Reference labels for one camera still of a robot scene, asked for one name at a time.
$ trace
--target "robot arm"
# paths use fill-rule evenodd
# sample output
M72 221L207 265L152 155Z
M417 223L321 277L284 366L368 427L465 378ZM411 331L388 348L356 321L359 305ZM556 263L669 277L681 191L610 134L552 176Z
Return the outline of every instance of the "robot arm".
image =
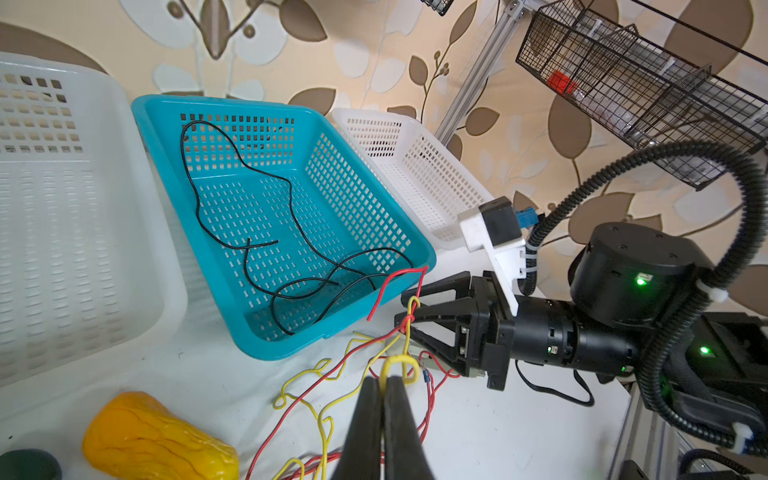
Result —
M742 226L717 266L687 238L604 223L569 269L571 302L528 296L535 288L538 246L560 220L618 174L682 154L721 163L742 187ZM608 377L634 372L646 405L673 426L768 456L768 339L760 321L741 313L703 313L712 300L723 299L725 287L762 244L767 198L765 179L751 159L702 142L650 147L614 162L563 200L527 241L511 202L498 198L459 216L468 249L485 250L494 272L462 273L424 286L423 296L455 290L456 298L419 308L412 337L462 375L486 372L490 389L504 389L510 359ZM512 292L518 279L522 296ZM396 324L403 318L398 315ZM420 322L452 330L454 344L419 332Z

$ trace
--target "plastic basket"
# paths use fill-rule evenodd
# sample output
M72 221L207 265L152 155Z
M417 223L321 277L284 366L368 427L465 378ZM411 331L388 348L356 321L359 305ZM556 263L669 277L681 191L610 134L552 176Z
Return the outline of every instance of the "plastic basket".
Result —
M457 216L493 196L424 125L405 115L337 108L342 135L437 248L464 244Z
M316 322L331 300L360 278L340 270L333 274L338 286L326 285L302 300L276 300L273 316L272 297L253 288L246 271L253 282L274 292L300 278L325 277L333 265L301 238L288 207L288 185L242 166L213 128L190 127L185 162L180 135L190 121L213 122L233 138L249 166L289 178L296 217L324 255L339 262L363 250L391 247L414 266L435 265L427 239L317 112L283 104L163 95L137 98L133 110L230 334L246 354L268 360L291 355L363 318L379 292L359 282ZM200 227L185 168L200 193L200 218L221 240L240 246L248 238L252 243L278 243L250 250L244 266L243 251L221 246ZM386 251L357 257L347 266L387 274L408 264ZM375 280L377 287L383 278ZM410 273L393 280L384 300L395 298L417 279ZM307 282L281 293L299 296L317 285Z
M0 54L0 416L166 340L187 308L147 155L111 77Z

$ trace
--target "blue connector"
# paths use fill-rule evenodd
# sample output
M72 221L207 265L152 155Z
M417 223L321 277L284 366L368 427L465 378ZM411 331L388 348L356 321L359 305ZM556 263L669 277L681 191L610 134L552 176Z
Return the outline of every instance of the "blue connector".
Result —
M530 228L538 223L538 215L536 210L531 207L526 208L521 212L515 212L518 216L518 223L520 228Z

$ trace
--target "black wire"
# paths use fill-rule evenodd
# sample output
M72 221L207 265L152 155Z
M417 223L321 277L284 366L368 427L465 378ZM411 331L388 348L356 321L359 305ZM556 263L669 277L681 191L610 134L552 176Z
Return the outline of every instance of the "black wire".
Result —
M339 292L339 294L338 294L338 295L336 295L336 296L334 296L334 297L333 297L333 300L331 300L331 301L330 301L330 303L328 303L328 306L326 306L326 308L325 308L325 309L324 309L324 310L323 310L323 311L322 311L322 312L321 312L321 313L318 315L318 317L317 317L317 318L316 318L316 319L313 321L313 324L314 324L314 323L318 323L320 320L322 320L322 319L323 319L323 317L325 317L325 315L328 313L328 311L329 311L329 310L331 310L331 307L333 306L333 304L334 304L334 303L336 303L336 302L338 302L338 301L339 301L339 298L341 298L341 296L342 296L342 295L344 295L344 293L347 293L347 292L349 291L349 289L351 289L353 286L357 285L359 282L362 282L363 280L372 281L372 280L371 280L372 278L376 278L376 277L378 277L378 276L389 276L389 273L369 273L368 275L363 275L363 276L361 276L361 277L359 277L359 278L356 278L356 279L355 279L354 281L352 281L352 282L351 282L349 285L347 285L346 287L344 287L344 290L342 290L341 292ZM288 287L288 286L291 286L291 285L293 285L294 283L298 283L298 282L301 282L301 281L302 281L302 280L294 280L293 282L288 282L288 283L286 283L285 285L281 286L281 287L280 287L280 290L282 290L282 289L284 289L284 288L286 288L286 287ZM295 334L296 334L295 332L291 332L290 330L288 330L288 329L287 329L286 327L284 327L284 326L283 326L283 324L282 324L282 323L280 323L280 321L277 319L277 314L275 313L275 299L276 299L276 296L273 296L273 297L272 297L272 300L270 301L270 312L272 313L272 319L275 321L275 324L277 324L277 326L278 326L278 327L279 327L279 328L280 328L282 331L284 331L284 332L285 332L285 334L287 334L287 335L295 335Z
M310 247L310 249L311 249L311 250L312 250L314 253L316 253L318 257L320 257L320 258L324 259L325 261L327 261L327 262L331 263L331 264L334 266L334 267L331 269L331 271L330 271L330 272L328 272L328 274L326 275L326 277L325 277L325 278L320 278L320 277L315 277L315 276L312 276L312 277L306 277L306 278L301 278L301 279L298 279L298 280L293 280L293 281L291 281L291 282L288 282L288 283L285 283L285 284L283 284L283 285L282 285L282 286L281 286L281 287L280 287L280 288L279 288L279 289L278 289L276 292L272 292L272 291L269 291L269 290L267 290L267 289L265 289L265 288L263 288L263 287L261 287L261 286L257 285L257 284L256 284L256 283L255 283L255 282L254 282L254 281L251 279L250 275L248 274L248 269L247 269L247 267L248 267L248 255L249 255L250 251L251 251L253 248L259 248L259 247L268 247L269 245L274 245L275 243L278 243L278 240L274 240L274 241L271 241L271 242L266 242L266 243L251 244L251 238L250 238L250 237L248 237L248 238L247 238L247 241L246 241L246 244L245 244L245 246L244 246L244 247L235 247L235 246L233 246L233 245L229 245L228 243L224 243L222 240L220 240L219 238L217 238L217 237L216 237L216 236L215 236L215 235L214 235L214 234L213 234L213 233L212 233L210 230L208 230L208 228L206 228L206 226L203 224L203 221L202 221L202 220L201 220L201 218L200 218L200 195L199 195L199 193L197 192L197 188L196 188L196 187L195 187L195 185L194 185L194 182L193 182L193 180L192 180L192 176L190 175L190 171L189 171L189 169L187 168L186 155L185 155L185 154L186 154L186 152L185 152L185 150L184 150L184 139L185 139L185 135L186 135L186 133L187 133L187 130L188 130L188 129L189 129L191 126L193 126L193 125L195 125L195 124L203 124L203 125L208 125L209 127L212 127L213 129L215 129L216 131L218 131L220 134L222 134L222 135L224 136L224 138L226 138L226 139L227 139L227 141L230 143L230 145L231 145L231 147L233 148L233 150L234 150L235 154L237 155L237 158L238 158L238 160L240 161L240 163L241 163L241 164L242 164L242 165L243 165L245 168L247 168L247 169L249 169L249 170L252 170L252 171L255 171L255 172L259 173L259 174L267 175L268 177L273 177L273 178L277 178L277 179L279 179L279 180L283 180L283 181L285 181L285 182L287 182L287 183L288 183L288 208L289 208L289 210L290 210L290 213L291 213L291 217L293 218L293 222L296 224L296 227L298 228L299 232L301 233L301 236L303 237L303 239L304 239L304 241L306 242L306 244L307 244L307 245ZM391 251L391 252L393 252L393 253L396 253L396 254L400 255L400 256L401 256L401 257L402 257L402 258L403 258L403 259L404 259L406 262L408 262L408 265L409 265L411 268L413 268L413 262L412 262L412 261L411 261L411 260L410 260L410 259L409 259L409 258L408 258L408 257L407 257L407 256L406 256L404 253L403 253L403 252L400 252L400 251L398 251L398 250L396 250L396 249L394 249L394 248L391 248L391 247L378 247L378 248L372 248L372 249L369 249L369 250L364 250L364 251L362 251L362 252L358 252L358 253L355 253L355 254L353 254L353 255L350 255L350 256L348 256L348 257L346 257L346 258L342 259L342 260L341 260L341 261L339 261L338 263L337 263L336 261L334 261L334 260L331 260L330 258L328 258L328 257L326 257L326 256L324 256L324 255L322 255L322 254L321 254L321 253L320 253L320 252L319 252L319 251L318 251L318 250L317 250L317 249L316 249L316 248L315 248L315 247L312 245L312 243L310 242L310 239L309 239L309 238L306 236L306 234L304 233L304 230L302 229L301 225L299 224L299 219L298 219L298 218L296 218L296 214L295 214L295 213L294 213L294 211L293 211L293 184L291 183L291 181L290 181L290 180L288 180L288 179L287 179L287 178L285 178L285 177L281 177L281 176L279 176L279 175L275 175L275 174L270 174L270 173L268 173L268 172L266 172L266 171L263 171L263 170L259 170L259 169L257 169L257 168L253 168L253 167L251 167L250 165L246 164L246 163L245 163L245 161L243 161L243 158L242 158L242 156L240 155L240 151L237 149L237 146L236 146L236 145L235 145L235 143L232 141L232 138L231 138L231 137L230 137L230 136L229 136L229 135L228 135L226 132L224 132L223 130L221 130L221 128L219 128L218 126L216 126L215 124L212 124L212 123L210 123L210 122L208 122L208 121L204 121L204 120L195 120L195 121L191 121L189 124L186 124L186 125L184 126L184 129L181 131L181 139L180 139L180 150L181 150L181 159L182 159L182 161L184 162L184 171L185 171L185 172L186 172L186 174L187 174L187 179L189 180L189 182L190 182L190 185L192 186L192 191L194 192L194 195L195 195L195 199L196 199L195 217L197 218L197 222L200 224L200 227L201 227L201 228L202 228L202 229L203 229L203 230L204 230L204 231L205 231L205 232L206 232L206 233L207 233L207 234L208 234L208 235L209 235L211 238L213 238L215 241L217 241L217 242L218 242L218 243L219 243L221 246L223 246L223 247L227 247L227 248L230 248L230 249L233 249L233 250L245 250L245 254L244 254L244 255L245 255L245 257L243 258L243 274L245 275L245 277L246 277L246 280L248 281L248 283L249 283L249 284L250 284L250 285L251 285L253 288L255 288L255 289L259 290L259 291L260 291L260 292L262 292L262 293L265 293L265 294L267 294L267 295L271 295L271 296L272 296L272 298L271 298L271 301L270 301L270 312L271 312L271 314L272 314L272 319L274 320L275 324L276 324L276 325L277 325L277 326L278 326L278 327L279 327L279 328L280 328L280 329L281 329L283 332L285 332L285 334L287 334L287 335L293 335L294 333L293 333L293 332L290 332L288 329L286 329L285 327L283 327L283 324L282 324L282 323L280 323L280 321L277 319L277 315L275 314L275 309L274 309L274 303L275 303L275 299L276 299L276 298L278 298L278 297L279 297L279 298L283 298L283 299L286 299L286 300L300 300L300 299L304 299L304 298L307 298L307 297L310 297L310 296L312 296L312 295L315 295L315 294L317 294L317 293L318 293L318 292L319 292L319 291L320 291L320 290L321 290L321 289L322 289L322 288L323 288L325 285L327 285L327 284L331 284L331 285L334 285L334 286L338 286L339 284L338 284L337 282L334 282L334 281L333 281L333 280L331 280L330 278L331 278L331 276L332 276L332 275L333 275L333 274L334 274L336 271L338 271L339 269L348 270L349 272L358 273L359 275L361 275L361 277L360 277L360 278L358 278L358 279L354 280L354 281L353 281L351 284L349 284L349 285L348 285L346 288L344 288L344 289L341 291L341 293L339 293L338 295L336 295L336 296L333 298L333 300L331 300L331 302L330 302L330 303L328 304L328 306L327 306L327 307L324 309L324 311L322 311L322 312L321 312L321 314L320 314L320 315L319 315L319 316L318 316L318 317L315 319L315 321L313 322L313 323L317 323L317 322L319 322L319 321L320 321L320 320L321 320L321 319L322 319L322 318L323 318L323 317L324 317L324 316L325 316L325 315L328 313L328 311L331 309L331 307L333 306L333 304L334 304L334 303L336 303L336 302L339 300L339 298L340 298L340 297L341 297L341 296L342 296L344 293L346 293L347 291L349 291L349 289L351 289L351 288L352 288L353 286L355 286L357 283L359 283L359 282L361 282L361 281L363 281L363 280L368 280L368 282L370 283L370 285L371 285L371 287L373 288L373 290L374 290L374 291L376 291L376 288L377 288L377 287L376 287L376 285L374 284L374 282L373 282L372 278L375 278L375 277L378 277L378 276L388 276L388 274L387 274L387 273L371 273L371 274L365 274L364 272L361 272L361 271L359 271L359 270L355 270L355 269L353 269L353 268L348 268L348 267L344 266L344 263L346 263L346 262L349 262L350 260L353 260L353 259L355 259L355 258L357 258L357 257L360 257L361 255L366 255L366 254L369 254L369 253L374 253L374 252L379 252L379 251ZM319 285L317 288L315 288L314 290L312 290L311 292L308 292L308 293L304 293L304 294L300 294L300 295L291 296L291 295L283 295L283 294L281 294L281 293L280 293L282 290L286 289L286 288L287 288L287 287L289 287L289 286L295 285L295 284L297 284L297 283L302 283L302 282L309 282L309 281L318 281L318 282L321 282L321 284L320 284L320 285Z
M331 260L330 258L328 258L328 257L326 257L325 255L323 255L321 252L319 252L319 251L318 251L318 250L317 250L317 249L314 247L314 245L312 245L312 242L310 242L310 239L309 239L309 238L307 238L306 234L304 233L304 229L303 229L303 228L301 227L301 225L299 224L299 219L298 219L298 218L296 218L296 214L293 212L293 184L291 183L291 181L290 181L290 180L288 180L288 179L287 179L287 178L285 178L285 177L281 177L280 175L271 174L271 173L269 173L269 172L266 172L266 171L264 171L264 170L259 170L258 168L253 168L253 167L251 167L249 164L245 163L245 161L243 160L243 157L242 157L242 156L240 156L240 151L237 149L237 146L236 146L236 145L235 145L235 143L232 141L232 139L230 138L230 136L229 136L229 135L228 135L228 134L227 134L225 131L221 130L221 129L220 129L218 126L216 126L216 125L214 125L214 124L210 123L209 121L205 121L205 120L194 120L194 121L191 121L190 123L188 123L187 125L185 125L185 126L184 126L184 129L181 131L181 158L182 158L182 160L184 160L184 170L187 172L187 178L189 178L189 179L190 179L190 183L192 184L192 188L193 188L193 190L195 190L195 197L197 197L197 207L198 207L198 210L199 210L199 208L200 208L200 197L197 195L197 189L195 188L195 186L194 186L194 182L192 182L192 176L190 176L190 174L189 174L189 170L187 169L187 162L186 162L186 160L185 160L185 158L186 158L186 157L185 157L185 155L184 155L184 153L185 153L185 152L184 152L184 135L187 133L187 129L188 129L189 127L191 127L192 125L196 125L196 124L208 125L209 127L212 127L212 128L214 128L216 131L218 131L220 134L222 134L222 135L224 136L224 138L226 138L226 139L227 139L227 141L228 141L228 142L230 142L230 145L232 146L232 149L234 150L235 154L237 155L237 159L238 159L238 160L240 160L240 163L241 163L241 164L242 164L242 165L243 165L245 168L247 168L248 170L253 170L253 171L257 172L258 174L267 175L268 177L276 178L276 179L278 179L278 180L282 180L282 181L284 181L284 182L288 183L288 209L290 210L290 216L293 218L293 222L296 224L296 228L298 228L298 229L299 229L299 233L301 233L301 236L303 237L304 241L306 242L306 244L307 244L307 245L310 247L310 249L311 249L311 250L312 250L312 251L313 251L313 252L314 252L314 253L315 253L315 254L316 254L318 257L322 258L323 260L325 260L325 261L326 261L326 262L328 262L328 263L332 263L333 265L336 265L336 266L340 266L340 265L339 265L339 263L337 263L337 262L335 262L335 261ZM207 229L207 228L205 228L205 226L203 226L203 223L200 221L200 215L199 215L199 214L198 214L198 216L197 216L197 221L199 221L199 222L200 222L200 225L203 227L203 229L204 229L206 232L208 232L208 234L209 234L209 235L213 236L213 235L211 234L211 232L210 232L210 231L208 231L208 229ZM219 242L219 243L221 243L221 244L222 244L222 245L224 245L225 247L230 247L229 245L226 245L226 244L225 244L225 243L223 243L223 242ZM266 247L266 246L268 246L268 245L274 245L275 243L277 243L277 241L276 241L276 240L275 240L274 242L272 242L272 243L263 243L263 244L260 244L260 245L253 245L251 248L256 248L256 247ZM246 248L249 248L249 247L240 247L240 248L238 248L238 250L243 250L243 249L246 249ZM364 274L363 272L361 272L360 270L355 270L355 269L352 269L352 268L348 268L348 267L346 267L346 266L342 266L341 268L343 268L344 270L348 270L348 271L350 271L350 272L358 273L359 275L365 275L365 274ZM370 283L371 283L371 287L372 287L373 289L375 289L376 287L373 285L373 281L371 281Z
M730 458L726 457L725 455L721 455L720 453L713 452L712 450L693 449L685 452L685 455L680 458L680 465L677 468L677 474L685 475L688 473L690 466L696 460L702 458L705 458L706 460L712 460L713 462L720 463L721 465L725 465L739 475L752 475L754 473L752 470L749 470L739 462L735 462L734 460L731 460Z
M217 241L222 247L231 248L233 250L245 250L249 248L257 248L257 247L268 247L269 245L274 245L277 243L277 240L273 240L271 242L267 243L258 243L256 245L250 245L250 237L248 237L248 241L245 247L235 247L234 245L229 245L228 243L224 243L221 241L216 235L214 235L208 228L203 225L203 221L200 219L200 194L197 192L197 188L194 186L194 182L192 181L192 176L190 175L189 168L187 168L187 156L185 155L186 152L184 152L184 135L187 133L187 129L196 123L203 123L202 121L193 121L187 124L184 129L181 131L181 161L184 162L184 172L187 174L187 179L190 181L190 185L192 186L192 191L194 192L195 197L195 209L194 209L194 215L197 217L197 222L200 224L200 228L202 228L205 233L207 233L211 238L213 238L215 241ZM230 141L232 144L232 139L227 136L227 140Z
M581 375L578 374L576 370L574 370L574 379L576 379L576 382L581 385L581 388L584 389L589 394L589 400L579 400L575 399L574 397L570 395L565 395L563 392L558 392L555 389L551 389L549 387L545 386L538 386L534 385L533 383L530 383L528 379L525 378L525 375L523 375L523 372L520 371L520 367L518 366L518 360L515 360L515 368L518 370L518 374L520 375L520 378L523 379L523 382L525 382L525 385L530 387L531 390L534 392L539 393L548 393L549 395L554 395L557 397L560 397L563 400L568 400L569 402L573 402L576 405L581 405L585 407L591 407L594 405L594 397L592 396L592 391L589 389L589 386L584 381L584 379L581 378Z
M378 248L372 248L372 249L370 249L370 250L364 250L364 251L362 251L362 252L358 252L358 253L355 253L354 255L350 255L349 257L347 257L347 258L343 259L343 260L342 260L341 262L339 262L339 263L341 263L341 264L344 264L344 263L346 263L346 262L349 262L349 261L350 261L350 260L352 260L353 258L359 257L360 255L365 255L366 253L379 252L379 251L381 251L381 250L389 250L389 251L392 251L392 252L395 252L395 253L397 253L398 255L400 255L401 257L403 257L403 258L406 260L406 262L408 262L408 265L409 265L411 268L413 268L413 262L411 262L411 260L410 260L408 257L406 257L406 256L405 256L403 253L399 252L398 250L395 250L394 248L390 248L390 247L378 247ZM336 283L336 282L333 282L333 281L330 279L330 277L331 277L331 276L332 276L332 275L333 275L333 274L334 274L334 273L335 273L335 272L336 272L336 271L337 271L339 268L341 268L341 265L336 265L335 267L333 267L333 269L330 271L330 273L328 273L328 275L326 275L326 278L324 278L324 279L323 279L323 278L318 278L318 277L301 278L301 279L298 279L298 280L294 280L293 282L290 282L290 283L286 283L286 284L284 284L284 285L283 285L282 287L280 287L280 289L279 289L279 290L277 290L276 292L270 292L269 290L267 290L267 289L265 289L265 288L263 288L263 287L261 287L261 286L258 286L258 285L256 285L256 284L254 283L254 281L253 281L253 280L251 280L250 276L248 275L248 270L247 270L247 267L248 267L248 250L246 250L246 251L245 251L245 259L243 260L243 273L245 273L245 277L246 277L246 279L248 280L248 283L250 283L250 285L251 285L253 288L255 288L256 290L259 290L259 291L260 291L260 292L262 292L262 293L266 293L267 295L271 295L272 297L284 298L284 299L287 299L287 300L301 300L302 298L307 298L308 296L312 296L312 295L314 295L315 293L318 293L318 292L320 291L320 289L322 289L322 288L323 288L323 287L324 287L324 286L325 286L327 283L330 283L330 284L332 284L332 285L338 286L339 284L338 284L338 283ZM320 285L320 286L318 286L318 287L317 287L317 289L313 290L312 292L309 292L309 293L304 293L304 294L302 294L302 295L299 295L299 296L291 296L291 295L282 295L282 294L280 294L280 291L281 291L281 290L283 290L285 287L287 287L287 286L291 286L291 285L294 285L294 284L296 284L296 283L299 283L299 282L303 282L303 281L305 281L305 280L318 280L318 281L322 281L322 282L323 282L323 284L322 284L322 285Z
M369 251L367 250L367 251L364 251L364 252L360 252L360 253L357 253L357 254L355 254L355 255L352 255L352 257L357 257L358 255L363 255L364 253L369 253ZM409 259L408 259L408 257L406 257L405 255L403 255L403 257L406 259L406 261L408 261L408 263L409 263L409 265L411 266L411 268L413 268L413 263L411 263L411 260L409 260ZM322 319L323 319L323 317L324 317L324 316L325 316L325 315L328 313L328 310L330 310L331 306L333 306L333 304L334 304L334 303L336 303L336 302L339 300L339 298L340 298L340 297L341 297L341 296L342 296L344 293L346 293L346 292L347 292L347 290L349 290L350 288L352 288L353 286L355 286L355 285L356 285L356 284L357 284L357 283L358 283L360 280L365 280L365 279L366 279L366 277L368 277L368 278L374 278L374 277L378 277L378 276L389 276L389 274L388 274L388 273L371 273L371 274L369 274L369 275L361 276L360 278L356 279L356 280L355 280L355 281L353 281L351 284L349 284L349 285L348 285L348 286L347 286L347 287L346 287L344 290L342 290L342 291L341 291L341 293L339 293L338 295L336 295L335 297L333 297L333 300L331 300L331 302L328 304L328 306L326 307L326 309L325 309L325 310L323 310L323 311L321 312L321 314L320 314L320 315L319 315L319 316L318 316L318 317L315 319L315 321L314 321L313 323L318 323L320 320L322 320ZM293 284L295 284L295 283L299 283L299 282L302 282L302 281L303 281L303 279L294 280L293 282L288 282L288 283L286 283L286 284L282 285L282 286L281 286L281 287L280 287L280 288L279 288L277 291L279 292L279 291L281 291L281 290L282 290L282 289L284 289L284 288L287 288L287 287L289 287L289 286L291 286L291 285L293 285ZM306 298L307 296L309 296L309 295L306 295L306 296L295 296L295 297L291 298L291 300L298 300L298 299ZM282 324L282 323L280 323L280 321L277 319L277 315L275 314L275 299L276 299L277 297L278 297L278 296L277 296L277 295L275 295L275 296L273 296L273 297L272 297L272 299L270 300L270 312L272 313L272 318L273 318L273 320L275 321L275 323L277 324L277 326L278 326L278 327L279 327L279 328L280 328L282 331L284 331L284 332L285 332L285 333L287 333L288 335L293 335L293 334L294 334L294 332L290 332L288 329L286 329L285 327L283 327L283 324Z

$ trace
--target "white plastic basket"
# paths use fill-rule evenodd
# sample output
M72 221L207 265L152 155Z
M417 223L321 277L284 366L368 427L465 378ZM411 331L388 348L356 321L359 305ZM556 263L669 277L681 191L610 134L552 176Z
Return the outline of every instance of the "white plastic basket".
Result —
M337 108L336 126L435 248L464 240L456 216L493 196L418 121Z
M0 54L0 417L165 341L187 291L123 88Z

